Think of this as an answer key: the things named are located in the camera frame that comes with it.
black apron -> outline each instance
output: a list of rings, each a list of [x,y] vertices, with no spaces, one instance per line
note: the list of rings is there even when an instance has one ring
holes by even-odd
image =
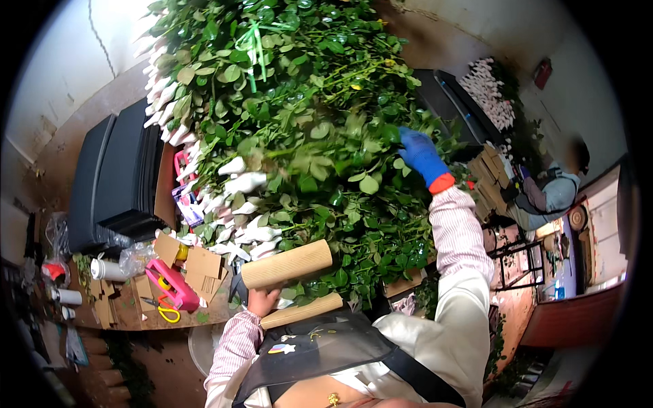
[[[573,183],[574,188],[576,190],[576,194],[578,193],[578,185],[576,184],[575,180],[572,180],[570,178],[562,176],[562,170],[560,170],[560,167],[554,167],[550,168],[547,170],[547,175],[544,176],[541,179],[538,179],[535,181],[535,185],[537,188],[540,189],[540,191],[544,190],[544,187],[552,182],[555,179],[558,178],[564,178],[565,180],[569,180]],[[515,205],[525,212],[529,214],[534,214],[534,215],[551,215],[551,214],[560,214],[560,217],[564,215],[565,212],[571,207],[573,204],[574,198],[571,199],[571,202],[569,203],[569,206],[564,209],[564,210],[553,210],[553,211],[541,211],[538,210],[535,206],[533,206],[530,201],[528,201],[528,197],[524,193],[519,193],[519,195],[515,198]]]
[[[465,407],[451,385],[385,338],[365,315],[344,309],[268,330],[232,406],[243,407],[263,386],[274,403],[297,381],[378,361],[426,401]]]

stack of boxes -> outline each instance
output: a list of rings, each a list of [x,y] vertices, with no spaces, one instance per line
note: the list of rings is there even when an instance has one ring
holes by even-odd
[[[478,181],[474,185],[477,193],[476,216],[485,223],[494,210],[498,215],[506,215],[508,204],[501,197],[501,189],[508,188],[510,179],[505,172],[499,153],[488,144],[467,164],[472,176]]]

plastic bag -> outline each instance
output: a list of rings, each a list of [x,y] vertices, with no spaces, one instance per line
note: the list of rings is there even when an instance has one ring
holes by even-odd
[[[68,224],[66,213],[52,213],[45,227],[45,238],[50,243],[52,256],[46,257],[41,265],[41,273],[50,278],[53,284],[60,289],[65,289],[71,284],[71,271],[66,265],[70,257],[68,248]]]
[[[145,273],[148,263],[157,257],[154,245],[146,242],[137,242],[120,252],[118,267],[125,277],[134,277]]]

wooden table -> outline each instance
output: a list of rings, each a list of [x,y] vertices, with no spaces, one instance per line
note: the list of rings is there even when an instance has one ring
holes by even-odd
[[[101,329],[102,326],[94,316],[93,305],[88,302],[86,290],[79,284],[78,271],[75,263],[70,261],[68,266],[71,269],[71,284],[68,289],[79,290],[82,293],[83,299],[82,305],[75,308],[75,325]],[[110,297],[110,304],[116,318],[116,323],[112,325],[111,330],[159,330],[225,322],[231,317],[229,307],[227,306],[230,284],[231,273],[223,279],[222,285],[216,292],[213,302],[207,308],[199,308],[192,313],[182,310],[180,311],[181,319],[177,323],[168,323],[162,318],[158,310],[145,312],[144,314],[148,319],[142,321],[141,316],[143,311],[140,307],[140,297],[133,279],[130,279],[126,283],[116,282],[114,283],[116,294]],[[150,282],[150,288],[154,298],[162,295],[161,290],[152,282]],[[199,312],[202,312],[202,314],[208,313],[206,322],[197,321]]]

green ribbon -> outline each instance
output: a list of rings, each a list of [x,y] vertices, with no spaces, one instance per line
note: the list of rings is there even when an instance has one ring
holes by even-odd
[[[277,22],[273,22],[271,24],[272,25],[259,25],[258,22],[250,20],[249,30],[247,30],[247,32],[236,41],[235,48],[238,51],[246,51],[247,56],[249,56],[249,60],[251,61],[251,65],[247,69],[247,74],[249,75],[249,83],[251,85],[252,92],[256,92],[254,65],[258,63],[261,66],[261,76],[263,77],[263,82],[268,81],[267,71],[265,69],[265,55],[263,54],[261,32],[259,29],[268,29],[278,32],[283,30],[295,30],[295,28],[287,24]]]

